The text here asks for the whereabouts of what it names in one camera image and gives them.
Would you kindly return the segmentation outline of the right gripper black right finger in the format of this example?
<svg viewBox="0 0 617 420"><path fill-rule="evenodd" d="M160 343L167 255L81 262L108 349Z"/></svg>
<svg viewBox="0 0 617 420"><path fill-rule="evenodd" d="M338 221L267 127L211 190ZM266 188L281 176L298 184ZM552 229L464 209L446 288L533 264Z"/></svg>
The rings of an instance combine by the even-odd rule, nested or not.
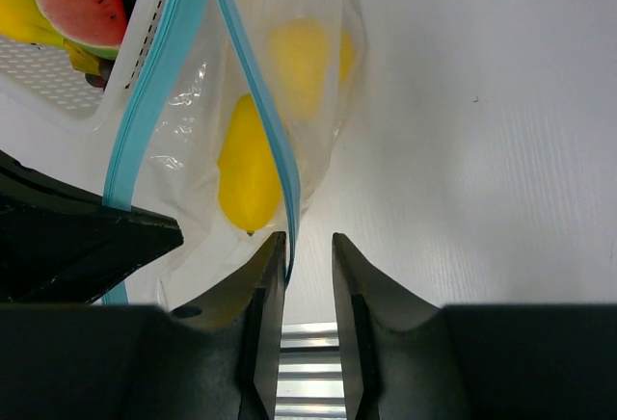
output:
<svg viewBox="0 0 617 420"><path fill-rule="evenodd" d="M469 395L440 309L342 233L332 239L332 275L347 417L468 419Z"/></svg>

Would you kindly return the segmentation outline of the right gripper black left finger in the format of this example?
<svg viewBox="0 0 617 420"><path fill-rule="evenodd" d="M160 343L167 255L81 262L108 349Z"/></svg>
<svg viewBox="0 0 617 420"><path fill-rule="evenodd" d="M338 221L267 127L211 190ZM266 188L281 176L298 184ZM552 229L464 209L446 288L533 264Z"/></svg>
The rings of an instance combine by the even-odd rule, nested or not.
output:
<svg viewBox="0 0 617 420"><path fill-rule="evenodd" d="M174 419L274 418L285 265L286 236L275 232L238 270L172 311L192 330Z"/></svg>

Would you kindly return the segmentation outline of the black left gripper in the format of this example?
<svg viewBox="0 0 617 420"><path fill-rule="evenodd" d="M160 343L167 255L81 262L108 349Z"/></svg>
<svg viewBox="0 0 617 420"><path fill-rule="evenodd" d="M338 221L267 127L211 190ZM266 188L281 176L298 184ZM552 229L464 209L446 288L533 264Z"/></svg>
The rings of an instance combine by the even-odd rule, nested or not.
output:
<svg viewBox="0 0 617 420"><path fill-rule="evenodd" d="M1 152L2 302L91 303L182 243L176 220L104 207Z"/></svg>

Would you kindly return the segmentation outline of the yellow lemon toy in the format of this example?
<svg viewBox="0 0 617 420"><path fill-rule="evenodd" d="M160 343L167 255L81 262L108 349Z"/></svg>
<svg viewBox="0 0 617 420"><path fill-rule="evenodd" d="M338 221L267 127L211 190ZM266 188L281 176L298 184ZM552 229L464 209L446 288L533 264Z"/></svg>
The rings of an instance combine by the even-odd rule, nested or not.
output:
<svg viewBox="0 0 617 420"><path fill-rule="evenodd" d="M231 224L249 235L274 218L282 202L277 167L253 98L241 96L218 159L218 200Z"/></svg>

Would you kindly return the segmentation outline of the clear zip bag teal zipper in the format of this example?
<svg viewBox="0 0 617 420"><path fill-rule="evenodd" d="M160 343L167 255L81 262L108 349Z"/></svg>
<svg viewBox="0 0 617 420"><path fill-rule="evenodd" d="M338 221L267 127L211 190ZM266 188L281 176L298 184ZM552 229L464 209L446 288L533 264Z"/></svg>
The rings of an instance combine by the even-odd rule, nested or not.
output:
<svg viewBox="0 0 617 420"><path fill-rule="evenodd" d="M362 62L350 0L165 0L123 114L104 202L150 204L184 244L148 274L165 302L193 252L238 267L276 231L291 276Z"/></svg>

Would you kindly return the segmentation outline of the yellow pear toy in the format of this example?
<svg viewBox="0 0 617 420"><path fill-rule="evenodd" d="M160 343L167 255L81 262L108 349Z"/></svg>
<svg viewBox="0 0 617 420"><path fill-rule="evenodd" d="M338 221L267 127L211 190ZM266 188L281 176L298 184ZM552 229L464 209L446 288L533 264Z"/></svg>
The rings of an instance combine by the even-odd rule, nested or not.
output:
<svg viewBox="0 0 617 420"><path fill-rule="evenodd" d="M284 123L343 114L357 58L356 43L346 29L340 30L335 49L321 20L291 19L270 32L268 52L278 81L275 100Z"/></svg>

